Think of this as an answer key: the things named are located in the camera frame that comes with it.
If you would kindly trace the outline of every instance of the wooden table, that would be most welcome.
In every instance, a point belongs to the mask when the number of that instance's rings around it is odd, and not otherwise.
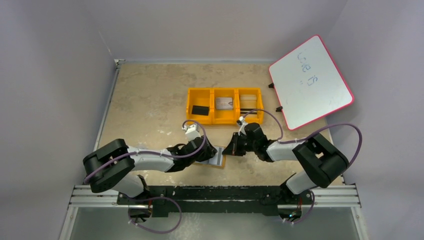
[[[187,143],[181,124],[186,119],[188,88],[261,88],[263,106],[274,112],[279,102],[274,89],[268,88],[269,64],[136,64],[126,63],[119,72],[104,123],[100,145],[122,138],[127,145],[160,150]],[[284,128],[283,140],[301,139],[325,126],[324,118],[298,130],[287,129],[281,113],[275,116]],[[263,132],[269,139],[280,135],[277,123],[265,114]],[[206,126],[206,134],[215,146],[227,146],[238,127]],[[322,134],[329,138],[329,131]],[[254,153],[243,157],[227,156],[224,169],[191,165],[173,173],[138,171],[148,185],[254,186],[280,185],[302,170],[297,161],[273,163],[259,160]],[[333,182],[341,185],[339,177]]]

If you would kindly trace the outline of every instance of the whiteboard with red border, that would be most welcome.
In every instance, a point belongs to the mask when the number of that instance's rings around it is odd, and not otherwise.
[[[319,35],[314,35],[269,67],[282,113],[290,130],[354,102]]]

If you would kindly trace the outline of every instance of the cable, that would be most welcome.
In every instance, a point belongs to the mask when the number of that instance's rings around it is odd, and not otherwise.
[[[354,128],[356,131],[357,131],[357,133],[358,133],[358,137],[359,137],[359,140],[358,140],[358,146],[357,146],[357,148],[356,148],[356,151],[355,151],[355,153],[353,154],[353,157],[352,157],[352,159],[349,161],[349,165],[347,166],[347,168],[346,168],[346,170],[350,167],[350,166],[352,166],[352,164],[355,162],[355,160],[357,159],[357,156],[358,156],[358,154],[359,154],[359,151],[361,150],[361,146],[362,146],[362,132],[361,132],[361,130],[357,127],[357,126],[355,126],[355,125],[353,125],[352,123],[349,123],[349,122],[342,122],[342,123],[334,123],[334,124],[329,124],[329,125],[327,125],[327,126],[324,126],[324,127],[321,127],[320,129],[318,129],[318,130],[316,130],[316,131],[314,131],[313,133],[311,133],[311,134],[309,134],[307,137],[305,137],[305,138],[301,138],[301,139],[296,139],[296,140],[288,140],[288,141],[279,141],[280,139],[282,139],[283,138],[283,126],[281,125],[281,123],[278,121],[278,119],[272,114],[272,113],[270,113],[269,111],[267,111],[267,110],[264,110],[264,109],[253,109],[253,110],[250,110],[250,111],[248,111],[245,115],[243,115],[243,118],[245,118],[248,114],[250,114],[250,113],[252,113],[252,112],[257,112],[257,111],[262,111],[262,112],[265,112],[265,113],[267,113],[267,114],[269,114],[276,122],[277,122],[277,124],[278,124],[278,126],[279,126],[279,129],[281,130],[281,136],[279,137],[279,138],[277,138],[277,141],[278,141],[278,143],[279,144],[293,144],[293,143],[297,143],[297,142],[302,142],[302,141],[306,141],[306,140],[308,140],[308,139],[310,139],[310,138],[312,138],[313,136],[315,136],[315,135],[317,135],[317,134],[319,134],[320,132],[322,132],[322,131],[324,131],[324,130],[326,130],[326,129],[329,129],[329,128],[332,128],[332,127],[337,127],[337,126],[343,126],[343,125],[346,125],[346,126],[351,126],[352,128]]]
[[[154,234],[168,234],[168,233],[174,231],[175,229],[177,229],[178,226],[181,223],[181,220],[183,219],[183,211],[181,210],[180,205],[178,205],[178,203],[174,199],[172,199],[172,198],[169,198],[169,197],[166,197],[166,196],[156,196],[156,197],[151,197],[151,198],[146,198],[146,199],[135,199],[135,198],[128,197],[128,196],[126,196],[126,197],[129,198],[129,199],[131,199],[131,200],[133,200],[133,201],[140,202],[140,203],[142,203],[142,202],[148,202],[148,201],[153,201],[153,200],[159,200],[159,199],[168,200],[171,203],[173,203],[176,206],[176,208],[178,209],[178,212],[179,212],[178,222],[176,223],[176,225],[173,228],[171,228],[169,230],[165,230],[165,231],[154,230],[154,229],[151,229],[151,228],[148,228],[148,227],[145,227],[143,225],[138,224],[137,222],[135,222],[135,221],[133,221],[131,219],[130,210],[128,210],[128,218],[129,218],[129,222],[128,223],[129,224],[131,223],[131,224],[135,225],[136,227],[139,227],[141,229],[144,229],[144,230],[146,230],[148,232],[151,232],[151,233],[154,233]]]
[[[302,222],[303,220],[305,220],[305,218],[309,215],[309,214],[311,214],[311,212],[312,212],[312,209],[314,208],[314,205],[315,205],[315,194],[314,194],[314,192],[313,191],[310,191],[310,194],[312,195],[312,203],[310,204],[310,208],[309,208],[309,210],[301,217],[301,218],[299,218],[299,220],[297,220],[297,221],[292,221],[291,222],[291,224],[298,224],[298,223],[300,223],[300,222]]]
[[[189,158],[189,157],[191,157],[191,156],[193,156],[193,155],[195,155],[195,154],[197,154],[202,148],[203,148],[203,146],[205,145],[205,143],[206,143],[206,131],[205,131],[205,128],[203,127],[203,125],[201,125],[198,121],[196,121],[196,120],[192,120],[192,119],[188,119],[188,120],[185,120],[183,123],[182,123],[182,127],[184,127],[185,126],[185,124],[187,123],[187,122],[193,122],[193,123],[195,123],[195,124],[197,124],[197,125],[199,125],[199,127],[201,128],[201,130],[203,131],[203,141],[201,142],[201,145],[194,151],[194,152],[192,152],[192,153],[190,153],[190,154],[187,154],[187,155],[182,155],[182,156],[178,156],[178,155],[169,155],[169,154],[163,154],[163,153],[161,153],[161,152],[156,152],[156,151],[149,151],[149,150],[142,150],[142,151],[138,151],[138,152],[136,152],[136,151],[133,151],[133,152],[128,152],[128,153],[124,153],[124,154],[122,154],[122,155],[120,155],[120,156],[117,156],[117,157],[115,157],[115,158],[113,158],[113,159],[111,159],[111,160],[109,160],[109,161],[107,161],[105,164],[103,164],[103,165],[101,165],[99,168],[97,168],[96,170],[94,170],[92,173],[90,173],[88,176],[86,176],[85,178],[84,178],[84,184],[88,184],[89,183],[89,181],[90,181],[90,179],[94,176],[94,175],[96,175],[98,172],[100,172],[101,170],[103,170],[103,169],[105,169],[107,166],[109,166],[109,165],[111,165],[111,164],[113,164],[115,161],[119,161],[119,160],[121,160],[121,159],[123,159],[123,158],[126,158],[126,157],[129,157],[129,156],[132,156],[132,155],[138,155],[138,154],[152,154],[152,155],[157,155],[157,156],[162,156],[162,157],[166,157],[166,158],[174,158],[174,159],[182,159],[182,158]]]

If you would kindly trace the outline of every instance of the table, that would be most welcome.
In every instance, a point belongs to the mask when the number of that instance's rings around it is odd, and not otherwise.
[[[113,91],[99,146],[122,138],[127,145],[160,150],[187,143],[181,124],[186,119],[188,88],[261,88],[263,106],[274,110],[279,106],[275,90],[268,88],[269,64],[140,64],[121,66]],[[281,114],[275,116],[284,129],[283,140],[301,139],[325,126],[318,119],[290,131]],[[261,125],[269,139],[280,135],[277,123],[265,115]],[[206,134],[215,146],[227,146],[238,127],[206,126]],[[330,139],[329,131],[322,134]],[[191,165],[173,173],[138,171],[148,185],[257,186],[280,185],[293,173],[300,172],[297,161],[273,163],[259,160],[254,153],[243,157],[227,156],[224,169]],[[342,185],[337,178],[333,185]]]

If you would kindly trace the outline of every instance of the white wall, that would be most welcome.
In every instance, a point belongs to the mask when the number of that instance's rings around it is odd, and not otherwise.
[[[114,61],[79,0],[0,0],[0,239],[59,237]]]
[[[116,59],[273,61],[327,36],[347,0],[84,0]]]
[[[371,239],[424,239],[424,2],[349,0],[326,44],[355,103],[328,117],[363,132],[345,174],[357,183]],[[352,155],[357,137],[333,130]]]

